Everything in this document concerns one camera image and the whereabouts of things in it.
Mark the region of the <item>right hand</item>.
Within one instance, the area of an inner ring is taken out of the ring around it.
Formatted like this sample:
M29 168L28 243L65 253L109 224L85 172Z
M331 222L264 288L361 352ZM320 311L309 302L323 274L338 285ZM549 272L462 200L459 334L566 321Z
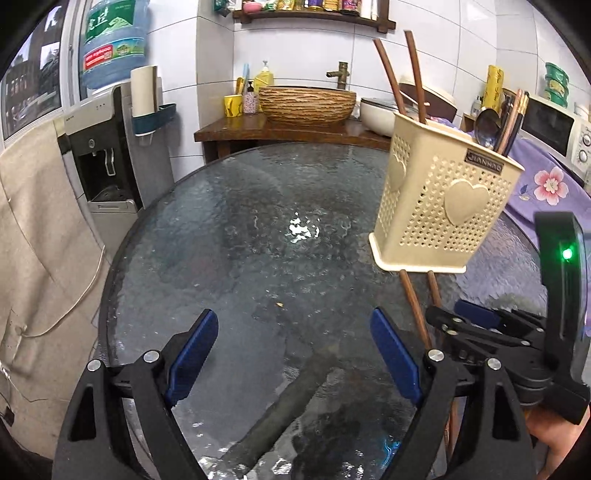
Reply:
M590 407L586 408L578 424L565 420L544 406L538 406L527 414L526 425L530 434L548 447L545 464L537 474L538 479L550 478L583 434L589 418Z

